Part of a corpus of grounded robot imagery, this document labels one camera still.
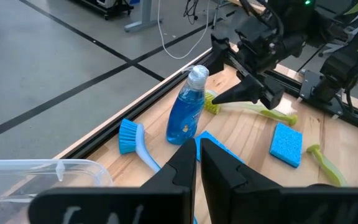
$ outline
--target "sponge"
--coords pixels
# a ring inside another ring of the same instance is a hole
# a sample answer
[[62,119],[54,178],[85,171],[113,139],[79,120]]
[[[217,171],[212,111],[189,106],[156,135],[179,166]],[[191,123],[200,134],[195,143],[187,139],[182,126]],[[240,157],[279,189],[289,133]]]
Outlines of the sponge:
[[213,143],[215,143],[215,145],[221,147],[223,150],[225,150],[227,153],[229,153],[230,155],[232,155],[233,157],[235,157],[236,159],[238,159],[240,162],[242,162],[243,164],[245,164],[245,162],[240,159],[240,157],[238,157],[237,155],[235,155],[233,152],[231,152],[230,150],[228,150],[224,144],[220,143],[212,134],[210,134],[207,131],[204,131],[203,133],[201,133],[199,136],[197,136],[197,138],[195,138],[196,141],[196,146],[197,146],[197,160],[200,161],[200,151],[201,151],[201,139],[206,138],[211,140]]
[[270,147],[271,155],[297,168],[301,163],[302,134],[278,123]]

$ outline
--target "metal stand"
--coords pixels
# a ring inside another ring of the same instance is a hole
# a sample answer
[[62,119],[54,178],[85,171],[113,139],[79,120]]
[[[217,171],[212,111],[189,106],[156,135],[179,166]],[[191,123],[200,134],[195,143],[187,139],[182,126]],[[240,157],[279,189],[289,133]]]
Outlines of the metal stand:
[[157,24],[157,20],[150,20],[150,15],[152,12],[152,0],[141,0],[141,8],[142,20],[126,25],[124,27],[125,32],[139,31]]

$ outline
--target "wooden table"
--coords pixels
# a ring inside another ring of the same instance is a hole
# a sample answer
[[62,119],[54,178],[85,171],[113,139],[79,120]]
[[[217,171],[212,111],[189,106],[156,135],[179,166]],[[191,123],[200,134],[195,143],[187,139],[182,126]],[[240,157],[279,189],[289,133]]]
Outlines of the wooden table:
[[[300,74],[283,66],[278,65],[276,70],[296,80],[302,80]],[[180,71],[168,77],[154,89],[164,85],[169,79],[177,76]],[[222,93],[239,82],[235,74],[233,68],[226,66],[224,71],[208,78],[206,89]],[[144,125],[146,146],[151,156],[160,166],[163,166],[178,149],[178,146],[167,142],[165,130],[172,104],[182,85],[179,84],[170,90],[163,98],[135,119],[136,123]],[[97,133],[98,129],[117,119],[120,114],[147,97],[154,89],[151,89],[127,108],[112,116],[104,124],[101,124],[84,138],[74,143],[56,158],[74,150],[81,142]],[[297,104],[295,103],[296,99],[290,95],[285,95],[284,99],[292,102],[292,107],[298,110],[298,123],[293,128],[303,133],[303,154],[301,165],[297,169],[288,166],[269,154],[273,130],[277,124],[272,119],[246,111],[222,111],[218,115],[203,111],[196,134],[203,131],[210,132],[228,149],[243,159],[248,166],[284,186],[330,183],[313,159],[313,156],[305,152],[308,146],[320,144],[323,154],[338,167],[348,183],[351,186],[358,186],[358,128],[340,119],[332,119],[330,116],[305,104]],[[354,105],[358,107],[358,100],[355,98],[353,100]],[[140,186],[154,175],[153,171],[135,153],[120,155],[117,135],[92,153],[88,159],[105,166],[110,172],[115,186]],[[210,223],[201,182],[200,165],[198,164],[197,166],[195,215],[199,223]]]

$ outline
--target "yellow-green brush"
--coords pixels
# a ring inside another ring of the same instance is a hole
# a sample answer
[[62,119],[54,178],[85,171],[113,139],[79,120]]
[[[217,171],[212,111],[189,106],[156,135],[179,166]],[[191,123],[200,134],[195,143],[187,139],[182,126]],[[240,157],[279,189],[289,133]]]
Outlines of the yellow-green brush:
[[308,153],[312,153],[315,156],[318,163],[320,164],[320,167],[335,186],[347,186],[347,182],[343,177],[341,171],[339,171],[339,169],[321,153],[320,145],[312,145],[306,151]]
[[218,114],[221,107],[224,108],[240,108],[247,109],[257,112],[258,114],[264,115],[268,118],[272,118],[278,121],[287,122],[290,126],[293,126],[298,121],[298,117],[295,114],[284,114],[278,110],[268,110],[266,107],[261,105],[252,105],[249,103],[224,103],[221,105],[214,105],[212,101],[217,97],[217,93],[212,90],[207,90],[205,93],[204,109],[207,111]]

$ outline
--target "bottle cap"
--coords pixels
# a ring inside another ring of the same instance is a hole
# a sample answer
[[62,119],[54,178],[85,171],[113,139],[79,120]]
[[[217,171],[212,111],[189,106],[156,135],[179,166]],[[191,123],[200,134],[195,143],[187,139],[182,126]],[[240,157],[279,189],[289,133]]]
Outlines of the bottle cap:
[[204,65],[196,65],[189,68],[190,73],[187,83],[194,89],[202,89],[205,86],[209,71]]

